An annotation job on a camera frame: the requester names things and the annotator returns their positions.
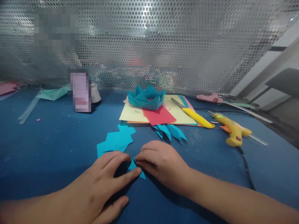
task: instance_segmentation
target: yellow glue gun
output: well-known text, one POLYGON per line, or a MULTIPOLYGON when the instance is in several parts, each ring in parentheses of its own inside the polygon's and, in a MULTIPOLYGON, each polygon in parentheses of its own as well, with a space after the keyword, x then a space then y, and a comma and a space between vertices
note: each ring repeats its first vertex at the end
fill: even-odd
POLYGON ((226 143, 229 146, 236 147, 242 145, 242 136, 246 137, 252 134, 247 128, 242 127, 238 123, 232 121, 231 119, 223 116, 222 114, 214 114, 209 111, 212 117, 218 121, 219 123, 223 124, 224 126, 220 126, 223 130, 227 131, 230 134, 230 137, 226 139, 226 143))

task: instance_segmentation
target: power cord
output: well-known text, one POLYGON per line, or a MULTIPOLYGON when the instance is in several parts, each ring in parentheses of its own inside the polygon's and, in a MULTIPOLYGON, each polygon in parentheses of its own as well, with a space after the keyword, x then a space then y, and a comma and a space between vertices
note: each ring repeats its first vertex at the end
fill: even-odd
POLYGON ((249 114, 249 113, 246 113, 246 112, 242 112, 242 111, 231 111, 231 110, 213 110, 213 109, 210 109, 210 108, 193 108, 195 110, 211 110, 211 111, 215 111, 215 112, 221 112, 221 113, 239 113, 239 114, 245 114, 245 115, 248 115, 250 117, 253 117, 255 118, 255 116, 249 114))
POLYGON ((250 188, 255 191, 255 187, 253 185, 253 182, 252 182, 250 174, 249 174, 248 164, 247 164, 247 161, 245 159, 244 152, 243 152, 243 150, 241 149, 240 146, 237 146, 236 149, 241 154, 241 156, 243 157, 243 161, 244 161, 244 165, 245 165, 245 173, 246 173, 246 177, 247 177, 247 180, 249 182, 250 188))

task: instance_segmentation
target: forearm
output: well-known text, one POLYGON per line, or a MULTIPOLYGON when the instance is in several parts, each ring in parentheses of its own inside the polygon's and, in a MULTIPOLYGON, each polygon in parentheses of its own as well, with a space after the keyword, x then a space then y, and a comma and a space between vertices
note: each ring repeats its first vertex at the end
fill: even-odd
POLYGON ((261 193, 191 169, 190 195, 195 203, 228 223, 299 223, 299 212, 261 193))

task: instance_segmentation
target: mesh panel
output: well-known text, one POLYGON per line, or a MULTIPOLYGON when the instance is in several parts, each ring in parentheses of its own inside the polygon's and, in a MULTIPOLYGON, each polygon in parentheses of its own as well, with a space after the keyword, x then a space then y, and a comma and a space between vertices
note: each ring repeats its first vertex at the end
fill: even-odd
POLYGON ((106 88, 229 94, 298 19, 298 2, 1 1, 1 79, 66 83, 69 68, 88 68, 106 88), (77 9, 79 52, 36 51, 35 8, 77 9))

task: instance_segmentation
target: origami crown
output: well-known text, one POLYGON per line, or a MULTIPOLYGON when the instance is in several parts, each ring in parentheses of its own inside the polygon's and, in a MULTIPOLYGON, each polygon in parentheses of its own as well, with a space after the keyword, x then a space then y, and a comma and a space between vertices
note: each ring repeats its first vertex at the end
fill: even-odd
POLYGON ((128 91, 128 99, 133 106, 157 110, 163 104, 165 92, 166 90, 157 92, 152 85, 146 90, 137 85, 134 92, 128 91))

